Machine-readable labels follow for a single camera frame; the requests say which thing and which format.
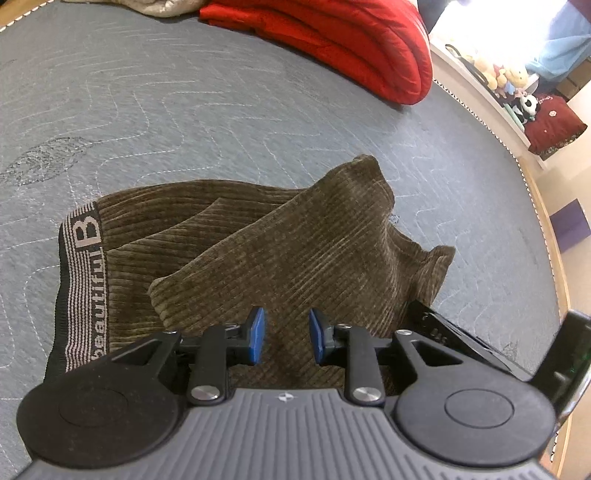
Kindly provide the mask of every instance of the red cloth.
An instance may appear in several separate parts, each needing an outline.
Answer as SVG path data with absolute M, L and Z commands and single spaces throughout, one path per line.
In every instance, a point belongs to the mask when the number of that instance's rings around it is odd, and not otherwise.
M 525 124 L 525 135 L 530 140 L 530 151 L 540 155 L 551 147 L 560 148 L 561 143 L 582 134 L 585 125 L 562 97 L 536 95 L 540 110 L 535 120 Z
M 386 100 L 412 105 L 431 88 L 429 40 L 409 0 L 215 0 L 200 17 L 302 50 Z

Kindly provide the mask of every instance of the blue curtain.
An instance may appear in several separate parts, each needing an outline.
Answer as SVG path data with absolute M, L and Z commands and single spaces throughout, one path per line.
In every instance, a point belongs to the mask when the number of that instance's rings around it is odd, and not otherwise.
M 583 60 L 591 56 L 591 23 L 569 2 L 552 20 L 539 56 L 529 62 L 535 72 L 549 82 L 560 82 Z

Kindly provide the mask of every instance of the corduroy underwear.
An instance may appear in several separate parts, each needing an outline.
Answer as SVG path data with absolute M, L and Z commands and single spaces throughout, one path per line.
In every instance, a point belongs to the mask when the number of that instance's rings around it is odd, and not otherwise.
M 411 300 L 431 305 L 454 248 L 425 251 L 390 221 L 394 195 L 360 155 L 307 189 L 195 180 L 106 195 L 59 232 L 60 289 L 47 378 L 145 335 L 199 335 L 264 307 L 263 362 L 232 368 L 251 388 L 342 384 L 314 364 L 307 313 L 389 336 Z

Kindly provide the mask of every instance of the panda plush toy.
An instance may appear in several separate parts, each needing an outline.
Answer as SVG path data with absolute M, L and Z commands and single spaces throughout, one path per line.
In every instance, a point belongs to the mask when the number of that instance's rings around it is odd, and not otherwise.
M 525 95 L 515 98 L 511 109 L 515 112 L 519 121 L 525 125 L 527 122 L 535 120 L 535 114 L 540 111 L 540 103 L 533 95 Z

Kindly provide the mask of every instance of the wooden bed edge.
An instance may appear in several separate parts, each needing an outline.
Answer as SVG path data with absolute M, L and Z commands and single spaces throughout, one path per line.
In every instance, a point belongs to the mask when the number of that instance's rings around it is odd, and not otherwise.
M 554 287 L 556 288 L 556 296 L 558 299 L 558 314 L 560 315 L 560 319 L 562 319 L 569 311 L 570 296 L 569 286 L 564 273 L 564 265 L 558 248 L 558 242 L 556 241 L 554 229 L 550 222 L 550 215 L 548 215 L 548 210 L 546 209 L 540 191 L 538 190 L 533 176 L 527 169 L 527 161 L 523 158 L 517 158 L 517 161 L 519 162 L 524 179 L 529 187 L 531 199 L 540 220 L 540 226 L 542 228 L 544 240 L 548 249 L 548 257 L 550 258 L 550 265 L 552 267 L 552 275 L 554 277 Z M 566 458 L 571 423 L 572 417 L 569 417 L 558 431 L 556 438 L 553 439 L 554 444 L 551 448 L 553 454 L 551 457 L 552 463 L 550 464 L 550 471 L 558 478 L 562 473 L 564 460 Z
M 527 162 L 523 161 L 522 158 L 517 158 L 521 171 L 525 181 L 528 184 L 531 199 L 534 203 L 538 218 L 540 220 L 540 226 L 542 227 L 542 233 L 544 234 L 544 240 L 546 242 L 546 248 L 548 249 L 548 256 L 550 257 L 550 265 L 552 267 L 552 273 L 554 276 L 554 286 L 556 288 L 556 296 L 558 298 L 558 314 L 560 319 L 564 318 L 566 312 L 570 308 L 570 296 L 569 286 L 566 281 L 566 275 L 564 273 L 564 265 L 562 263 L 562 257 L 560 250 L 558 249 L 558 242 L 550 222 L 550 215 L 542 199 L 542 195 L 538 190 L 535 180 L 529 170 L 527 169 Z
M 15 21 L 22 20 L 39 7 L 52 2 L 53 0 L 7 0 L 0 7 L 0 30 L 12 26 Z

